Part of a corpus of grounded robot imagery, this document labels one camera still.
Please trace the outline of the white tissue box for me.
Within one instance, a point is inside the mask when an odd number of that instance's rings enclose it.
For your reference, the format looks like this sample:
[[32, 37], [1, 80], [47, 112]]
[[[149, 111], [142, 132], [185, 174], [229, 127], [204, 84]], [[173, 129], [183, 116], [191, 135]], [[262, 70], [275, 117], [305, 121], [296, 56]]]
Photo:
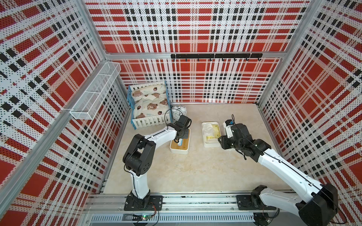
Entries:
[[217, 122], [203, 122], [201, 128], [204, 147], [219, 147], [218, 139], [221, 136], [219, 124]]

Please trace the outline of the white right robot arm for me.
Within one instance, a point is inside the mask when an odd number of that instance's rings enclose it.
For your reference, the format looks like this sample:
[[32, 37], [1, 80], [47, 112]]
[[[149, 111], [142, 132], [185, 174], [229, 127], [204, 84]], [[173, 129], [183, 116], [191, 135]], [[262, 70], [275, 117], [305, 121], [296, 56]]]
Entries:
[[225, 135], [218, 138], [224, 150], [235, 149], [244, 158], [269, 169], [295, 194], [275, 191], [259, 185], [250, 194], [255, 209], [275, 207], [302, 219], [308, 226], [326, 226], [338, 213], [338, 193], [332, 184], [321, 184], [283, 159], [268, 143], [253, 139], [246, 125], [227, 120], [223, 123]]

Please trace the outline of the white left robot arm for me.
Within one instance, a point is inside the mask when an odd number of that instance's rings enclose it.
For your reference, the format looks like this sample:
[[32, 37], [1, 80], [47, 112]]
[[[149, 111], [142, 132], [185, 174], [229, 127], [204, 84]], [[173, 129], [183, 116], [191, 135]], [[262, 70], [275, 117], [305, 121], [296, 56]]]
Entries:
[[163, 129], [143, 136], [136, 134], [124, 156], [124, 171], [131, 174], [132, 190], [126, 198], [125, 211], [161, 210], [161, 195], [151, 195], [147, 173], [151, 168], [155, 150], [174, 141], [180, 142], [189, 137], [192, 120], [182, 115], [178, 121], [167, 124]]

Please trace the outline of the yellow tissue paper pack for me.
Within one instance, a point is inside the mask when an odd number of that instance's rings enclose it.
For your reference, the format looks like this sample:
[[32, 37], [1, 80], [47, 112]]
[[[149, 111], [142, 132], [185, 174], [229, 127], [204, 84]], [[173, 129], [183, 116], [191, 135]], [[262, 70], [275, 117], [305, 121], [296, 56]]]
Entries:
[[205, 123], [202, 126], [203, 136], [207, 143], [215, 143], [221, 136], [218, 123]]

